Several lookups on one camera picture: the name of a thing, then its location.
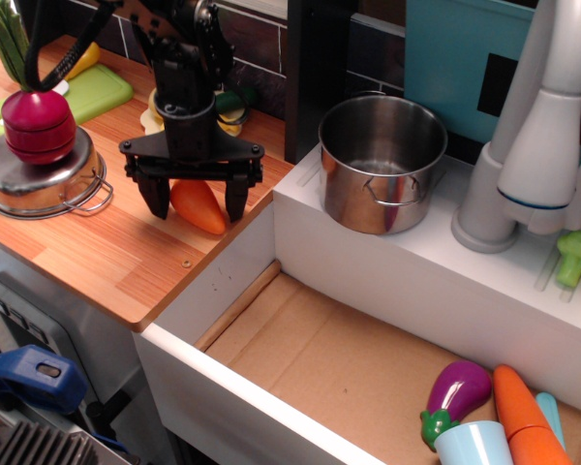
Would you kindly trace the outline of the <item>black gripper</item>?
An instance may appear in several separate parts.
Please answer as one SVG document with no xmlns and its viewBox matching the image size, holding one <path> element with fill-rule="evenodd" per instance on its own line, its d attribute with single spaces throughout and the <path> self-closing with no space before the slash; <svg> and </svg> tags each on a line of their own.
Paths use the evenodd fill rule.
<svg viewBox="0 0 581 465">
<path fill-rule="evenodd" d="M 216 98 L 201 108 L 171 103 L 156 96 L 165 129 L 119 144 L 128 160 L 129 176 L 136 176 L 138 191 L 150 212 L 166 220 L 170 204 L 170 178 L 226 181 L 225 206 L 231 222 L 243 217 L 250 186 L 262 182 L 264 149 L 228 135 L 218 125 Z"/>
</svg>

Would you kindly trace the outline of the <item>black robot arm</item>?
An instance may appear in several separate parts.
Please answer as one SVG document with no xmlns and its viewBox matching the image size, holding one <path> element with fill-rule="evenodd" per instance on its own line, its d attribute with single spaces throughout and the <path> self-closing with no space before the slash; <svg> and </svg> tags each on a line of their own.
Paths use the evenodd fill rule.
<svg viewBox="0 0 581 465">
<path fill-rule="evenodd" d="M 223 181 L 232 222 L 262 180 L 262 146 L 221 127 L 216 90 L 228 87 L 233 48 L 210 1 L 125 1 L 116 10 L 135 31 L 156 93 L 161 132 L 120 143 L 125 171 L 151 213 L 166 218 L 173 179 Z"/>
</svg>

